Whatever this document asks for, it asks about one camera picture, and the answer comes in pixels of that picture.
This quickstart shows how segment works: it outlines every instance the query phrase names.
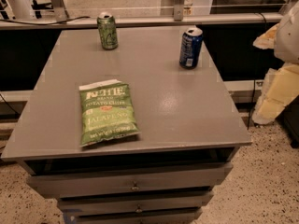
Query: drawer knob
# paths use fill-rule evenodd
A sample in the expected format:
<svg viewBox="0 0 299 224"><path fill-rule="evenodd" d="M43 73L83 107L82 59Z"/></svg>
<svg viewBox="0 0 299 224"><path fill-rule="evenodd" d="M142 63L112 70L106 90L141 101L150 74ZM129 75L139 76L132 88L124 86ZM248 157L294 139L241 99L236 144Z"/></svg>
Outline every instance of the drawer knob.
<svg viewBox="0 0 299 224"><path fill-rule="evenodd" d="M134 185L131 187L131 190L132 190L132 191L139 191L139 190L140 190L140 187L137 185L136 182L134 182Z"/></svg>
<svg viewBox="0 0 299 224"><path fill-rule="evenodd" d="M140 205L137 207L137 209L135 210L136 213L142 213L143 210L140 208Z"/></svg>

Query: gray tabletop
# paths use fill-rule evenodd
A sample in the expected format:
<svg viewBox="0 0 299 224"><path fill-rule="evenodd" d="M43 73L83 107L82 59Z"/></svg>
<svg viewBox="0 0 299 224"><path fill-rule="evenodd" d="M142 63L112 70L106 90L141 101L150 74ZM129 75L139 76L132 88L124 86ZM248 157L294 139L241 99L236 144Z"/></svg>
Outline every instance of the gray tabletop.
<svg viewBox="0 0 299 224"><path fill-rule="evenodd" d="M206 50L198 67L178 65L186 27L123 28L119 47L97 30L63 31L3 152L4 160L156 152L250 144L250 136ZM116 78L129 84L141 134L79 147L78 86Z"/></svg>

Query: soda can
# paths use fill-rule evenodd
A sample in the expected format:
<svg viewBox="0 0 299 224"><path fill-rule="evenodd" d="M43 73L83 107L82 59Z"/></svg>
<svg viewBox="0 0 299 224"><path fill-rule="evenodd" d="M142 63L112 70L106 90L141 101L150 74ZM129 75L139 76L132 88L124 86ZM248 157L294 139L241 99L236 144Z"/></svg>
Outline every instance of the soda can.
<svg viewBox="0 0 299 224"><path fill-rule="evenodd" d="M197 27L188 28L181 40L179 64L185 69L194 69L198 64L203 31Z"/></svg>
<svg viewBox="0 0 299 224"><path fill-rule="evenodd" d="M119 44L114 17L110 13L102 12L97 18L97 27L103 49L115 49Z"/></svg>

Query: green can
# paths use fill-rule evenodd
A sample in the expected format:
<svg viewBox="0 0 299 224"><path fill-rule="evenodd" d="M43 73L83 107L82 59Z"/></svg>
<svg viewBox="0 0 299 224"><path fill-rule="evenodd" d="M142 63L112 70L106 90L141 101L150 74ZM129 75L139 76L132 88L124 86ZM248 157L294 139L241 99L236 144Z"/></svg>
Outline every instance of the green can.
<svg viewBox="0 0 299 224"><path fill-rule="evenodd" d="M103 49L115 49L119 43L114 17L110 13L102 12L97 18L97 27Z"/></svg>

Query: cabinet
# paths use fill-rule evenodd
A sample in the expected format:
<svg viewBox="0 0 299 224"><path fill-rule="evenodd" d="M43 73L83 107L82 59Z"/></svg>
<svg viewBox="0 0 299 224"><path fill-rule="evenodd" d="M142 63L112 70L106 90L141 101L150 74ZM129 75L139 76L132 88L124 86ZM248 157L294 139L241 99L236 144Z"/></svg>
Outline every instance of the cabinet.
<svg viewBox="0 0 299 224"><path fill-rule="evenodd" d="M250 137L203 44L198 67L178 65L186 27L119 29L102 50L96 30L63 31L2 159L77 223L191 222ZM78 86L130 85L141 134L79 147Z"/></svg>

